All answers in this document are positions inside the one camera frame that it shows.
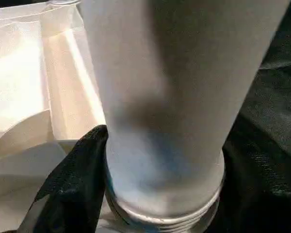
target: white tube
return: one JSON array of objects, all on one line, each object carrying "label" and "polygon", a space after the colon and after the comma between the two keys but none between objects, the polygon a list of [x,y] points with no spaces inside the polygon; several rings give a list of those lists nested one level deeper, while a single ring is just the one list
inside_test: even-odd
[{"label": "white tube", "polygon": [[203,209],[221,147],[288,0],[84,0],[117,204],[135,217]]}]

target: black fabric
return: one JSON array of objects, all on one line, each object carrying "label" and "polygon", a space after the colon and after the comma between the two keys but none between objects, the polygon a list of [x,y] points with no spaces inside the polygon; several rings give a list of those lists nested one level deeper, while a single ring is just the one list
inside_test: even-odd
[{"label": "black fabric", "polygon": [[291,233],[291,5],[224,145],[226,181],[208,233]]},{"label": "black fabric", "polygon": [[36,221],[35,227],[25,232],[95,232],[105,189],[103,155],[107,138],[107,128],[102,125],[77,142],[37,193],[33,205],[46,195],[49,199],[38,219],[31,219]]}]

